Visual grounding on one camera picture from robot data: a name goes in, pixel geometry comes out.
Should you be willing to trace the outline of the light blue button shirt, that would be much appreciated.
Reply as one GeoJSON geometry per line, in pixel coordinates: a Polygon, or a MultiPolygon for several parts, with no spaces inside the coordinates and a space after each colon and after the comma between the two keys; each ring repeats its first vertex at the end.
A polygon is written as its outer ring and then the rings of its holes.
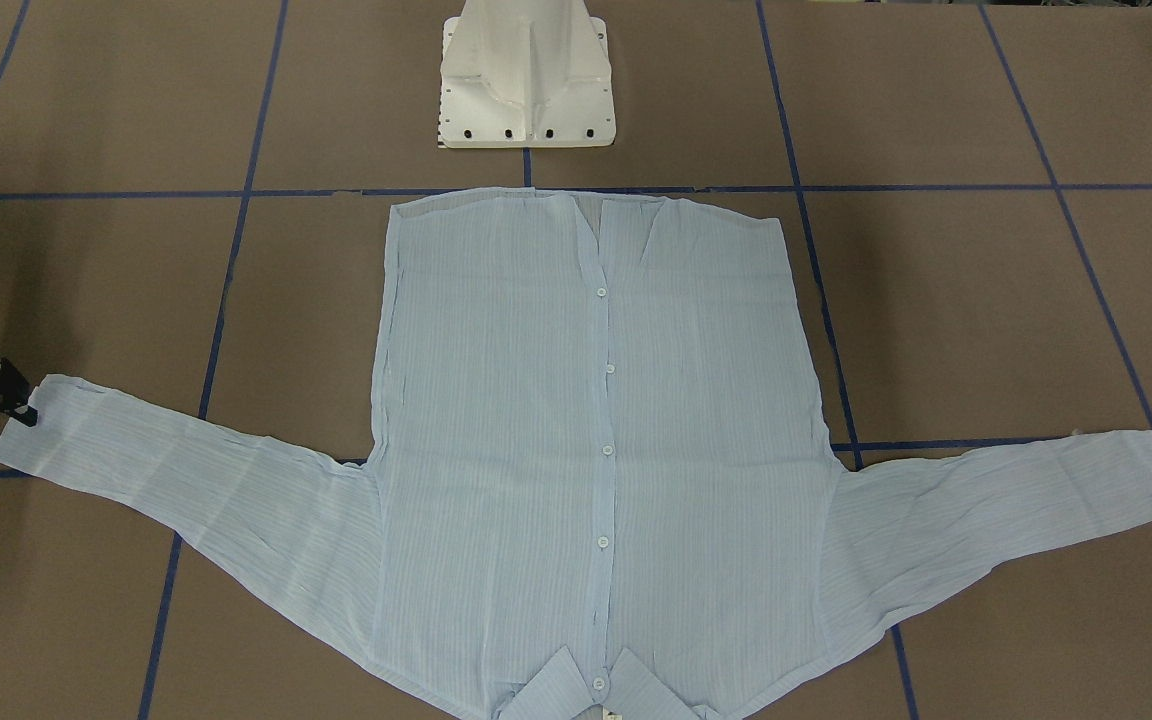
{"type": "Polygon", "coordinates": [[[781,223],[480,188],[391,209],[343,464],[51,374],[0,462],[160,521],[461,719],[744,719],[998,564],[1152,521],[1152,434],[846,469],[781,223]]]}

